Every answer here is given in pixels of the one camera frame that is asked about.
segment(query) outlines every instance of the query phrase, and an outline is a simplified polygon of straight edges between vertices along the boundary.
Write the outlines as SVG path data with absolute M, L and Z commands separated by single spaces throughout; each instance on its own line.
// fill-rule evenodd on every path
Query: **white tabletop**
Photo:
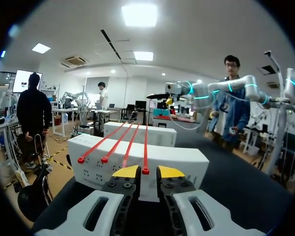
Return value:
M 112 113 L 115 113 L 116 111 L 98 110 L 97 112 L 102 114 L 112 114 Z
M 68 109 L 53 109 L 53 112 L 76 112 L 77 108 L 68 108 Z
M 9 126 L 9 125 L 15 125 L 15 124 L 18 124 L 18 123 L 19 123 L 18 120 L 12 121 L 10 123 L 3 123 L 3 124 L 0 124 L 0 129 L 5 128 L 6 126 Z

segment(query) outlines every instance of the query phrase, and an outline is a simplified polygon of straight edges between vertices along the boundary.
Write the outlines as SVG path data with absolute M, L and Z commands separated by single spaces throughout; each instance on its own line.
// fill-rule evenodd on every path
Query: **air conditioner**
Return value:
M 66 59 L 64 59 L 64 61 L 68 65 L 83 65 L 87 63 L 87 61 L 79 55 L 73 55 L 73 56 L 67 57 Z

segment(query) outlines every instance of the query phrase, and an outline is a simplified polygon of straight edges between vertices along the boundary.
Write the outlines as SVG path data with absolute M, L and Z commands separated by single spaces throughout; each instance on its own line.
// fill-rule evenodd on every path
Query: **white t-shirt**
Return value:
M 107 92 L 107 89 L 103 89 L 103 90 L 101 90 L 100 92 L 99 92 L 99 95 L 100 95 L 100 97 L 103 97 L 103 101 L 102 101 L 102 108 L 104 109 L 104 110 L 107 110 L 107 108 L 108 108 L 108 92 Z

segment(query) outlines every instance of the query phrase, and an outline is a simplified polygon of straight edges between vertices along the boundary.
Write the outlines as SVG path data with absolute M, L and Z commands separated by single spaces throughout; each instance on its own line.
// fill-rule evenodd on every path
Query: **ceiling light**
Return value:
M 151 52 L 134 52 L 136 60 L 149 60 L 153 61 L 153 53 Z
M 155 27 L 157 7 L 151 4 L 132 4 L 121 8 L 126 26 Z
M 4 55 L 5 55 L 5 51 L 2 51 L 2 53 L 1 53 L 1 57 L 3 58 Z
M 37 45 L 35 47 L 33 47 L 32 51 L 44 54 L 49 49 L 50 49 L 50 47 L 47 47 L 41 43 L 37 43 Z

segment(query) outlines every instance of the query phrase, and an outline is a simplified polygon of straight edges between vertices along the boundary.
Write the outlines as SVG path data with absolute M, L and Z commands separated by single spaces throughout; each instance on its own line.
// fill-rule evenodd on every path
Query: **ceiling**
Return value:
M 126 27 L 121 7 L 134 2 L 157 5 L 154 28 Z M 116 57 L 105 30 L 122 60 Z M 51 48 L 45 54 L 31 49 L 42 43 Z M 258 67 L 269 65 L 264 51 L 272 50 L 285 75 L 295 67 L 295 52 L 276 22 L 254 0 L 49 0 L 25 22 L 6 50 L 5 65 L 54 64 L 79 54 L 88 67 L 68 70 L 77 77 L 145 76 L 164 81 L 209 82 L 227 74 L 224 57 L 240 59 L 240 75 L 252 74 L 267 92 L 266 82 L 277 75 L 264 76 Z M 153 61 L 133 60 L 132 51 L 154 52 Z

